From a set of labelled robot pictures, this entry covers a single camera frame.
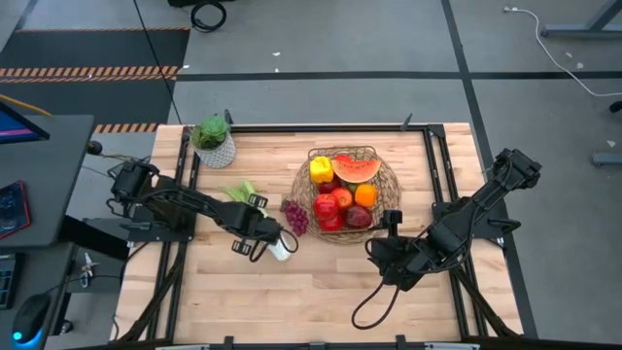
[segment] keyboard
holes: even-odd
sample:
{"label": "keyboard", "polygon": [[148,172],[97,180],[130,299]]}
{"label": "keyboard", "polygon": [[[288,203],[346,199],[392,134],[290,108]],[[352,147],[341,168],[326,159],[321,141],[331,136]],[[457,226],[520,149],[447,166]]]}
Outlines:
{"label": "keyboard", "polygon": [[13,307],[21,256],[0,254],[0,310]]}

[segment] monitor screen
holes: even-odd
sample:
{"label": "monitor screen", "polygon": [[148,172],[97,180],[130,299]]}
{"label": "monitor screen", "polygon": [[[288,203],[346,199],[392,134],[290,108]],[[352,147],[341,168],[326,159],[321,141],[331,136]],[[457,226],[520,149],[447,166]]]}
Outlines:
{"label": "monitor screen", "polygon": [[7,105],[0,103],[0,144],[47,139],[49,135]]}

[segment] orange striped tape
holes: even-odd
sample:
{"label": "orange striped tape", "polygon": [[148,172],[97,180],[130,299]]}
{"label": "orange striped tape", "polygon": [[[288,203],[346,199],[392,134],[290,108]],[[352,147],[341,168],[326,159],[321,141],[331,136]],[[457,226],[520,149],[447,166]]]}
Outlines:
{"label": "orange striped tape", "polygon": [[[19,29],[16,33],[23,32],[103,32],[103,31],[142,31],[143,28],[79,28],[79,29]],[[190,30],[189,27],[152,27],[147,30]]]}
{"label": "orange striped tape", "polygon": [[[141,81],[141,80],[160,80],[159,75],[151,76],[126,76],[126,77],[93,77],[93,78],[18,78],[0,79],[0,84],[20,84],[20,83],[94,83],[94,82],[119,82],[119,81]],[[176,81],[176,76],[164,76],[166,80]]]}
{"label": "orange striped tape", "polygon": [[177,66],[0,68],[2,83],[111,82],[177,80]]}
{"label": "orange striped tape", "polygon": [[159,125],[159,122],[99,124],[94,133],[154,132]]}
{"label": "orange striped tape", "polygon": [[0,68],[0,78],[11,77],[109,77],[134,75],[175,75],[179,67],[157,66],[132,67],[51,67],[51,68]]}

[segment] orange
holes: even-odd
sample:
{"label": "orange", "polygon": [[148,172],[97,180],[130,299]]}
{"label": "orange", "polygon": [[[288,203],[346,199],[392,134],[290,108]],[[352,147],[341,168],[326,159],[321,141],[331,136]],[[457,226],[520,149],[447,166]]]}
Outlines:
{"label": "orange", "polygon": [[371,208],[376,203],[376,188],[369,184],[359,185],[354,194],[354,201],[360,206]]}

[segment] wooden table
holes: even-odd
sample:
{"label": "wooden table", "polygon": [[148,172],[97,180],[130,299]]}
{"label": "wooden table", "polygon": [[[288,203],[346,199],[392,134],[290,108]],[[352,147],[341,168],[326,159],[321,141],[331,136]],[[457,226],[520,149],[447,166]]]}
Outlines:
{"label": "wooden table", "polygon": [[[460,195],[474,193],[483,176],[468,123],[445,126]],[[152,163],[174,176],[181,126],[161,126]],[[291,190],[307,151],[337,145],[371,145],[396,172],[402,190],[400,234],[414,235],[432,222],[432,180],[423,140],[415,132],[235,133],[238,154],[226,169],[200,166],[197,189],[221,200],[225,187],[249,179],[269,200],[268,211],[286,223],[278,208]],[[434,143],[436,163],[441,164]],[[189,152],[186,161],[190,167]],[[190,172],[185,172],[185,183]],[[444,197],[449,194],[441,174]],[[312,235],[299,239],[300,249],[287,262],[267,253],[257,263],[230,251],[233,236],[205,217],[197,218],[196,236],[188,248],[175,343],[376,342],[459,340],[460,334],[447,272],[427,275],[408,293],[400,293],[383,324],[358,331],[350,324],[354,308],[380,282],[363,246],[333,246]],[[129,262],[117,309],[121,334],[138,318],[151,298],[161,243],[152,243]],[[516,332],[521,331],[514,294],[499,247],[485,240],[472,244],[479,288],[493,308]],[[387,308],[393,287],[376,296],[360,313],[359,323],[376,320]],[[471,333],[473,312],[465,295]],[[158,336],[163,336],[168,301],[160,309]]]}

